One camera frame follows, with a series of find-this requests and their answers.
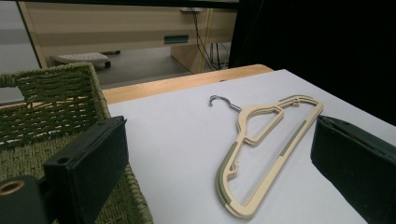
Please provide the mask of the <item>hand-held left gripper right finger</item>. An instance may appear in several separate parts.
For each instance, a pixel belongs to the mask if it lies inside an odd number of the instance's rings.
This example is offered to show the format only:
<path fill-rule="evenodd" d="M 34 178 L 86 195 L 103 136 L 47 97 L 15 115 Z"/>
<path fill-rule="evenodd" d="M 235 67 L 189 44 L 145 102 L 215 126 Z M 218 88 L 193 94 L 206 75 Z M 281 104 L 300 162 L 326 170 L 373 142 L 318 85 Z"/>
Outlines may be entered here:
<path fill-rule="evenodd" d="M 346 121 L 318 117 L 310 158 L 368 224 L 396 224 L 396 147 Z"/>

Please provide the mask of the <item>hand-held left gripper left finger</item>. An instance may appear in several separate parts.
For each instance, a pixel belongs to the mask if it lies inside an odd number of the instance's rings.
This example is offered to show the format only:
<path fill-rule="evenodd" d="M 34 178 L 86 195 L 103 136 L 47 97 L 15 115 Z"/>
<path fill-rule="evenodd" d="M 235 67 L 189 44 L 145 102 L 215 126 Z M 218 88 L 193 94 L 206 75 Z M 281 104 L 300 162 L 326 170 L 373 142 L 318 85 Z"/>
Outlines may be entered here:
<path fill-rule="evenodd" d="M 43 163 L 60 224 L 93 224 L 129 163 L 122 116 L 92 125 Z"/>

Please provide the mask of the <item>green woven basket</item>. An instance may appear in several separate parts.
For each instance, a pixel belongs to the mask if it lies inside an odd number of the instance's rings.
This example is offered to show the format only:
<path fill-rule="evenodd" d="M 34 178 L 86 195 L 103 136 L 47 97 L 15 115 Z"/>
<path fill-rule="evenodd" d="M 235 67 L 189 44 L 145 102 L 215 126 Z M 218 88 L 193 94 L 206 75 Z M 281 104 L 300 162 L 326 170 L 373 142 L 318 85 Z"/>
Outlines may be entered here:
<path fill-rule="evenodd" d="M 0 108 L 0 224 L 60 224 L 43 163 L 110 115 L 94 67 L 72 63 L 0 75 L 21 91 Z M 153 224 L 130 163 L 93 224 Z"/>

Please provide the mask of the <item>beige plastic clothes hanger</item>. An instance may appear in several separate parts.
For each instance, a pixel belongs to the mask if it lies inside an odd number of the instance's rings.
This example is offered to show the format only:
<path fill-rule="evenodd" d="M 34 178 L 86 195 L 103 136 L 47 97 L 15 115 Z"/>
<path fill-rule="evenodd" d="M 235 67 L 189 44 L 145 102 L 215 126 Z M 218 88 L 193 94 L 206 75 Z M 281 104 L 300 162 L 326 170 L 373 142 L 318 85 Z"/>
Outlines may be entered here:
<path fill-rule="evenodd" d="M 236 127 L 238 135 L 234 142 L 231 144 L 230 149 L 225 155 L 223 161 L 220 163 L 216 172 L 215 186 L 220 203 L 228 210 L 233 216 L 240 218 L 252 218 L 258 207 L 261 205 L 262 200 L 269 192 L 278 174 L 282 170 L 284 164 L 288 160 L 292 151 L 298 146 L 301 139 L 306 132 L 316 121 L 320 113 L 323 111 L 324 105 L 321 101 L 316 100 L 310 96 L 305 95 L 292 95 L 290 97 L 281 99 L 271 105 L 251 105 L 241 108 L 232 104 L 227 98 L 212 95 L 209 98 L 208 104 L 213 105 L 215 100 L 222 100 L 228 106 L 238 112 L 238 119 Z M 236 162 L 237 156 L 244 144 L 256 147 L 262 140 L 271 132 L 275 126 L 284 118 L 285 109 L 288 107 L 297 107 L 300 104 L 308 104 L 313 106 L 313 110 L 307 115 L 306 118 L 300 123 L 294 134 L 291 136 L 288 143 L 277 155 L 276 160 L 267 174 L 263 177 L 262 182 L 249 196 L 245 203 L 239 202 L 232 194 L 229 187 L 229 180 L 237 176 L 238 164 Z M 259 115 L 275 113 L 275 117 L 269 124 L 264 127 L 257 136 L 251 137 L 248 135 L 248 122 L 250 119 Z"/>

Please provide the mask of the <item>white table cover sheet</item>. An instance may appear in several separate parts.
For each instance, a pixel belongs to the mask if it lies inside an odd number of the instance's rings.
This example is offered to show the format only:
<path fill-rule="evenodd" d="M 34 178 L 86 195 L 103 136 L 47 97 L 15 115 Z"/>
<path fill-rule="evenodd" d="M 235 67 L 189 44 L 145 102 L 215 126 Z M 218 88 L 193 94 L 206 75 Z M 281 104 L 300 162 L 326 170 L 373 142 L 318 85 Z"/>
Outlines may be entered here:
<path fill-rule="evenodd" d="M 314 132 L 292 151 L 255 216 L 231 215 L 215 176 L 237 136 L 242 108 L 311 96 L 323 113 L 396 146 L 396 127 L 287 70 L 173 91 L 110 106 L 127 119 L 129 160 L 155 224 L 366 224 L 310 160 Z"/>

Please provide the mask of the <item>beige wooden desk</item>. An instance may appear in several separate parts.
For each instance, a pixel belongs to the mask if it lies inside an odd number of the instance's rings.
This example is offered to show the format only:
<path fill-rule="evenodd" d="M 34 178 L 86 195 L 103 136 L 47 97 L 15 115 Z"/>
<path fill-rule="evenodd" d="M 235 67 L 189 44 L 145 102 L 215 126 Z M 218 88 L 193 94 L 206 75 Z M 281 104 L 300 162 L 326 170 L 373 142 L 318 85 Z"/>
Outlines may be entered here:
<path fill-rule="evenodd" d="M 43 67 L 55 55 L 169 47 L 171 56 L 194 74 L 212 43 L 230 42 L 234 9 L 135 7 L 19 2 Z"/>

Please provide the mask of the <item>black curtain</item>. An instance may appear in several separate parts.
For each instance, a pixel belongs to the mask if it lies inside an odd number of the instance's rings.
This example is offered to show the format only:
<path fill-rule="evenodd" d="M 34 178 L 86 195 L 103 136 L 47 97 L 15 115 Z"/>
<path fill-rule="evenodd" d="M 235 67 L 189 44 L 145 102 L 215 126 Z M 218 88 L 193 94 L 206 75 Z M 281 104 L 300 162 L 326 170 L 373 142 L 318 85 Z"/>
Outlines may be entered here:
<path fill-rule="evenodd" d="M 287 69 L 396 126 L 396 0 L 240 0 L 230 65 Z"/>

